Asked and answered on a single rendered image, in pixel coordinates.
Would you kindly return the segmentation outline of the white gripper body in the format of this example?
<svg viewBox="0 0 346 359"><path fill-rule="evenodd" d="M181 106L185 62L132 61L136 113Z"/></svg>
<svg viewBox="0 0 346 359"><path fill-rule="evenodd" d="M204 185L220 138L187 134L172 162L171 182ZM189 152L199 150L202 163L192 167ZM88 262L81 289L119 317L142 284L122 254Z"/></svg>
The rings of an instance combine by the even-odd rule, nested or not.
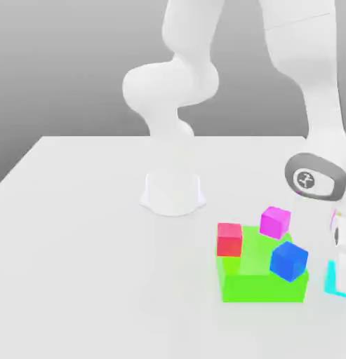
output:
<svg viewBox="0 0 346 359"><path fill-rule="evenodd" d="M346 217L335 216L332 221L331 232L335 247L341 252L346 252Z"/></svg>

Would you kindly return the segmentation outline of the small cyan cube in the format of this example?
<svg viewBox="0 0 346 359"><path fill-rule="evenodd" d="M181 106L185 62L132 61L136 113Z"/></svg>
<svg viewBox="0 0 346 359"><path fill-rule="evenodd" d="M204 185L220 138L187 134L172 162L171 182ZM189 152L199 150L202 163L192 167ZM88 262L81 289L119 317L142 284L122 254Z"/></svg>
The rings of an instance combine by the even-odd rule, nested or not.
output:
<svg viewBox="0 0 346 359"><path fill-rule="evenodd" d="M326 267L324 292L327 294L346 298L346 293L340 292L336 288L335 262L333 260L329 260Z"/></svg>

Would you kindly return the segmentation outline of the small blue cube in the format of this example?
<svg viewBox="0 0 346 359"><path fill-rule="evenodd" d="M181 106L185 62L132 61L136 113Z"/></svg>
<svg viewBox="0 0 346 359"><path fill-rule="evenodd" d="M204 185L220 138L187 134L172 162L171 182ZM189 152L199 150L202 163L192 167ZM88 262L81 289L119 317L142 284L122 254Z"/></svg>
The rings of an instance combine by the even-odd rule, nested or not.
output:
<svg viewBox="0 0 346 359"><path fill-rule="evenodd" d="M270 271L285 281L292 283L306 269L308 251L285 241L273 249L270 259Z"/></svg>

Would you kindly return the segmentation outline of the small magenta cube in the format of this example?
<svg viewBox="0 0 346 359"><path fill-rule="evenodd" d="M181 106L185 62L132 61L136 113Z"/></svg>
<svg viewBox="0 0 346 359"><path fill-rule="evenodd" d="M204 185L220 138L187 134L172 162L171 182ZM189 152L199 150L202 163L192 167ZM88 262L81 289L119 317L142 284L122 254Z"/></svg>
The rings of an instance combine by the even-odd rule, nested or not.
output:
<svg viewBox="0 0 346 359"><path fill-rule="evenodd" d="M288 231L290 220L290 211L269 206L261 214L259 232L264 236L281 240Z"/></svg>

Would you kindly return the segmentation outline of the small red cube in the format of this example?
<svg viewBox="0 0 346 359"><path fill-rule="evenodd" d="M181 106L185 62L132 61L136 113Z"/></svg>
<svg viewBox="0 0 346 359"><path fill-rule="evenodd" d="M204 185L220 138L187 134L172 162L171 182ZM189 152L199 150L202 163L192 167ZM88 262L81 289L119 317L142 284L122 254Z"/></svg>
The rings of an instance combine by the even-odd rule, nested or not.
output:
<svg viewBox="0 0 346 359"><path fill-rule="evenodd" d="M240 257L242 240L240 224L218 223L216 255L219 257Z"/></svg>

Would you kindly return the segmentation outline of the large green box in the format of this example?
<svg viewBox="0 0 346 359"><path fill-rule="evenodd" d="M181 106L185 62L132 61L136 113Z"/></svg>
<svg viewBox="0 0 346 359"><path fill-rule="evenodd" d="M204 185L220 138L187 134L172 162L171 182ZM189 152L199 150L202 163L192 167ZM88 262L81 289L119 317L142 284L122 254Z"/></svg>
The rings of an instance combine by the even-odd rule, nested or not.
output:
<svg viewBox="0 0 346 359"><path fill-rule="evenodd" d="M279 241L259 232L258 226L242 227L240 257L216 257L221 297L224 302L303 302L309 280L305 272L292 283L270 271L273 249L285 241L292 242L290 233Z"/></svg>

